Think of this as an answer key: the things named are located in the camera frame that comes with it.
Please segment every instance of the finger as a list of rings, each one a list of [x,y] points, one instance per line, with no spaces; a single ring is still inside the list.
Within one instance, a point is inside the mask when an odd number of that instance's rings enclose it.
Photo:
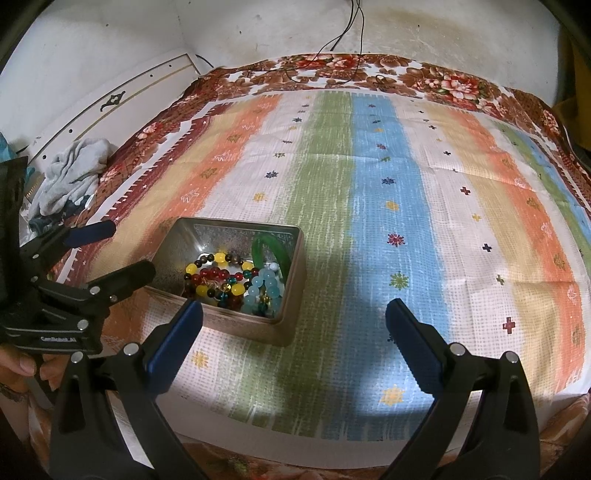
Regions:
[[[0,368],[0,384],[6,385],[11,390],[19,393],[25,393],[28,390],[25,378],[11,372],[8,368]]]
[[[61,355],[56,355],[55,353],[44,353],[43,354],[43,361],[48,362],[49,360],[53,360],[57,356],[61,356]]]
[[[39,369],[39,377],[41,377],[42,380],[59,377],[61,382],[61,378],[64,376],[64,371],[66,370],[69,359],[70,357],[67,355],[56,355],[51,360],[43,363]]]
[[[32,377],[37,370],[35,360],[31,356],[6,343],[0,345],[0,366],[25,377]]]

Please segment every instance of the black cable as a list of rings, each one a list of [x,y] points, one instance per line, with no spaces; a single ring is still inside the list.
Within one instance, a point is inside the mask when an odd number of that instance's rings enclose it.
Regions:
[[[340,37],[337,39],[335,44],[330,48],[330,51],[335,50],[335,47],[339,44],[340,39],[345,36],[345,34],[349,31],[349,29],[353,25],[353,22],[355,22],[355,19],[353,18],[353,10],[354,9],[355,9],[355,3],[353,0],[351,0],[351,14],[349,15],[349,23],[347,23],[347,27],[345,28],[345,31],[341,33]]]
[[[349,29],[351,28],[351,26],[353,25],[353,23],[355,22],[355,19],[357,18],[357,13],[361,12],[361,40],[359,42],[359,54],[358,54],[358,60],[357,60],[357,66],[355,67],[355,71],[353,72],[353,75],[351,75],[351,78],[349,80],[345,80],[344,82],[339,82],[339,83],[334,83],[333,85],[344,85],[345,83],[349,83],[351,82],[355,76],[357,75],[357,72],[359,71],[359,66],[361,65],[361,57],[362,57],[362,51],[363,51],[363,32],[365,30],[365,15],[363,14],[363,9],[361,8],[361,0],[357,0],[357,10],[355,11],[355,16],[353,17],[353,21],[351,23],[351,25],[347,25],[347,28],[345,29],[345,31],[340,35],[342,36],[344,33],[347,33],[349,31]],[[322,52],[322,50],[332,41],[337,40],[340,36],[337,36],[335,38],[332,38],[331,40],[329,40],[328,42],[326,42],[324,45],[322,45],[320,47],[320,50],[316,53],[316,55],[314,55],[314,57],[308,61],[307,65],[308,66],[310,63],[312,63],[313,61],[315,61],[316,58],[318,58],[318,55],[320,55],[320,53]],[[302,83],[302,84],[306,84],[307,82],[300,82],[299,80],[295,80],[293,77],[291,77],[289,75],[288,72],[292,72],[293,70],[297,70],[297,69],[272,69],[272,70],[252,70],[249,69],[247,71],[249,72],[262,72],[262,73],[270,73],[270,72],[285,72],[285,74],[287,75],[287,77],[292,81],[292,82],[296,82],[296,83]]]
[[[215,67],[212,65],[212,63],[211,63],[211,62],[210,62],[208,59],[206,59],[205,57],[202,57],[201,55],[198,55],[198,54],[195,54],[195,56],[196,56],[198,59],[202,59],[202,60],[203,60],[205,63],[207,63],[207,64],[208,64],[208,65],[209,65],[211,68],[213,68],[213,69],[215,68]]]

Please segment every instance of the white wall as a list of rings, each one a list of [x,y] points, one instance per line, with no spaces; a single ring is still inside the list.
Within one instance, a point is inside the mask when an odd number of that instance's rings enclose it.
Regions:
[[[349,0],[174,0],[184,39],[215,66],[316,52],[339,35]],[[558,22],[539,0],[362,0],[363,50],[427,61],[552,104]],[[358,51],[361,18],[337,51]]]
[[[109,79],[182,46],[169,0],[56,0],[0,74],[0,131],[20,150]]]
[[[554,102],[558,23],[538,0],[362,6],[364,51],[457,68]],[[0,74],[0,131],[19,150],[104,82],[185,45],[215,66],[315,52],[349,12],[349,0],[56,0]],[[337,51],[358,51],[360,32],[361,16]]]

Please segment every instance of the floral bedspread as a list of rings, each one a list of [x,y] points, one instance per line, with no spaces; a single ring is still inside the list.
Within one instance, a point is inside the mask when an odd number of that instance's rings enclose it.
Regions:
[[[472,353],[517,352],[541,423],[558,393],[589,389],[589,202],[589,173],[533,95],[395,56],[283,57],[208,73],[130,138],[77,220],[118,233],[65,258],[60,279],[150,258],[178,216],[299,225],[309,275],[294,343],[204,330],[163,409],[176,431],[238,452],[189,447],[238,478],[376,478],[283,463],[385,465],[417,427],[431,397],[388,338],[394,297]],[[105,343],[172,314],[140,292]],[[201,415],[236,429],[202,438]],[[354,441],[392,448],[355,458]]]

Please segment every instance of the metal tin box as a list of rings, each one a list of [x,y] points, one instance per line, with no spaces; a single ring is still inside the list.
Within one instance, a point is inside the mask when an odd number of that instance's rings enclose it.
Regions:
[[[149,294],[165,304],[179,307],[186,301],[185,267],[203,253],[235,252],[242,258],[252,258],[251,245],[257,233],[270,233],[281,241],[291,258],[291,268],[285,282],[280,311],[273,318],[259,317],[233,310],[221,309],[203,302],[203,326],[263,343],[289,345],[296,331],[300,303],[306,281],[306,249],[300,228],[267,223],[236,222],[209,218],[179,218],[170,229],[152,262],[156,277],[146,287]],[[265,247],[266,262],[275,262],[273,253]]]

